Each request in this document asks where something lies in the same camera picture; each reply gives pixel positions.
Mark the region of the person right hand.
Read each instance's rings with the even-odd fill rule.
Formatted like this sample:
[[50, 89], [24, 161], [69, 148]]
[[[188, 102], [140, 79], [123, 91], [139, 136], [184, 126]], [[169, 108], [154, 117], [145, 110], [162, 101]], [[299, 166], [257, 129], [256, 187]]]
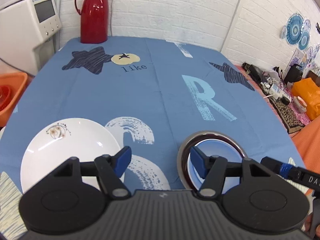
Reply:
[[309, 232], [310, 231], [311, 222], [312, 222], [312, 213], [310, 213], [307, 216], [306, 221], [304, 223], [304, 231], [305, 232]]

